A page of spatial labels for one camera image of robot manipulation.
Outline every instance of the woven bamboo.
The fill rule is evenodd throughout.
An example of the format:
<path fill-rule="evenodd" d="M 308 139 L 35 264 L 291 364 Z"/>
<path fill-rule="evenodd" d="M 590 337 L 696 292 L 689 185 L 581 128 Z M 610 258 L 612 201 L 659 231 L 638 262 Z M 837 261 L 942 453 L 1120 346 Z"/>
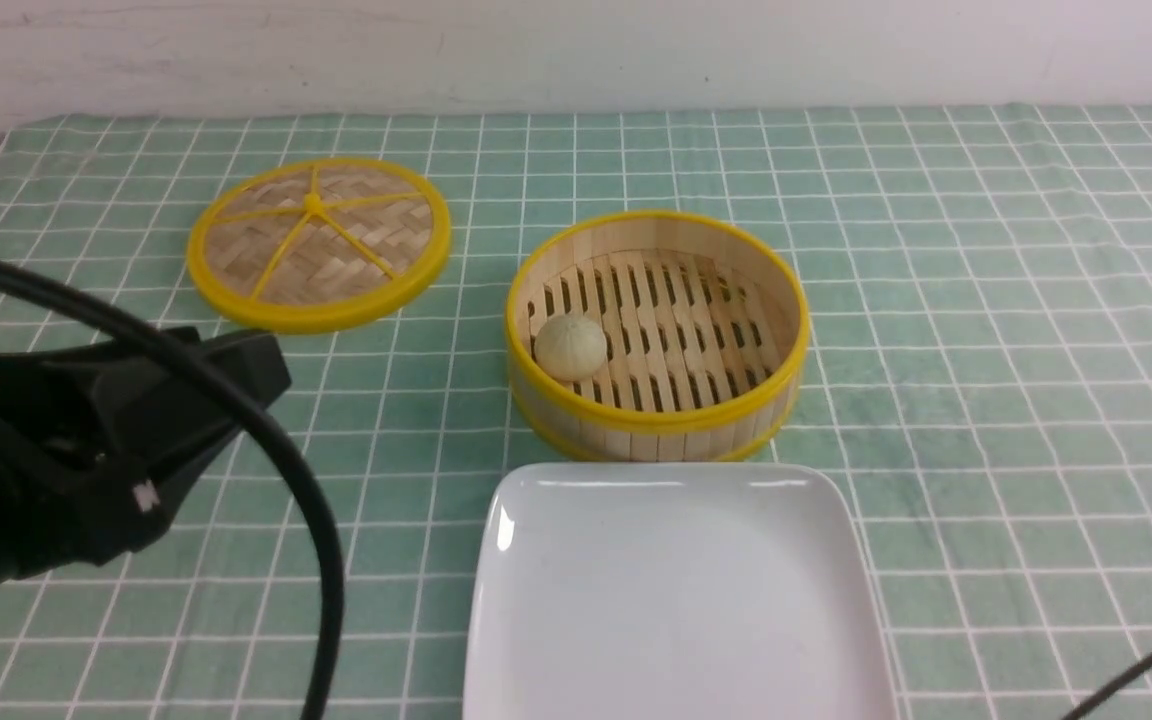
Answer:
<path fill-rule="evenodd" d="M 799 386 L 806 308 L 766 247 L 676 213 L 594 220 L 532 255 L 509 295 L 509 381 L 555 446 L 598 460 L 746 455 L 780 427 Z M 602 325 L 607 364 L 558 382 L 535 338 L 558 314 Z"/>
<path fill-rule="evenodd" d="M 195 228 L 191 273 L 243 323 L 338 329 L 429 286 L 447 236 L 447 209 L 425 179 L 378 160 L 324 159 L 221 197 Z"/>

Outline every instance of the bamboo steamer lid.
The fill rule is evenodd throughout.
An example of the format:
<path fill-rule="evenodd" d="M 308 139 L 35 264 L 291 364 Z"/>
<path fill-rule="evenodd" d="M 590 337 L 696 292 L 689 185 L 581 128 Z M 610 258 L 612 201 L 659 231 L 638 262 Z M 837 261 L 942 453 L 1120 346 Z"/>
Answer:
<path fill-rule="evenodd" d="M 195 225 L 187 264 L 220 314 L 275 332 L 331 332 L 407 304 L 447 264 L 447 204 L 392 162 L 285 165 L 234 187 Z"/>

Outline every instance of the bamboo steamer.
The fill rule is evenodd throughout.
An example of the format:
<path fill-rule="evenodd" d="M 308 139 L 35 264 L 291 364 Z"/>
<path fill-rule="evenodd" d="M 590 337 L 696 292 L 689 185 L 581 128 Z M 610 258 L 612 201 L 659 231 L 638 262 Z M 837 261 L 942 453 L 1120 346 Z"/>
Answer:
<path fill-rule="evenodd" d="M 607 364 L 559 382 L 535 361 L 550 318 L 602 325 Z M 578 460 L 755 454 L 794 407 L 810 324 L 799 281 L 717 220 L 634 211 L 559 233 L 522 265 L 506 309 L 509 388 L 535 432 Z"/>

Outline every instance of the ceramic plate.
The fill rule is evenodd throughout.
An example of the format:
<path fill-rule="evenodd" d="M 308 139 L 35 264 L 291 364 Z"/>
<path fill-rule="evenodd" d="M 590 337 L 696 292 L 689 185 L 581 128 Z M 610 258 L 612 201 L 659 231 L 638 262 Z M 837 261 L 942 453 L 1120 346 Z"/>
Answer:
<path fill-rule="evenodd" d="M 531 465 L 483 537 L 465 720 L 895 720 L 842 497 L 805 468 Z"/>

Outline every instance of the white wall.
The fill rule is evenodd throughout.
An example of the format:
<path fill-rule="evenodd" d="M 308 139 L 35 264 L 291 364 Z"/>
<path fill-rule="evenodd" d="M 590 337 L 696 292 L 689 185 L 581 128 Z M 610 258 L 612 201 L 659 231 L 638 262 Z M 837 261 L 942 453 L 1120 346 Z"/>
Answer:
<path fill-rule="evenodd" d="M 0 0 L 0 127 L 1010 100 L 1152 101 L 1152 0 Z"/>

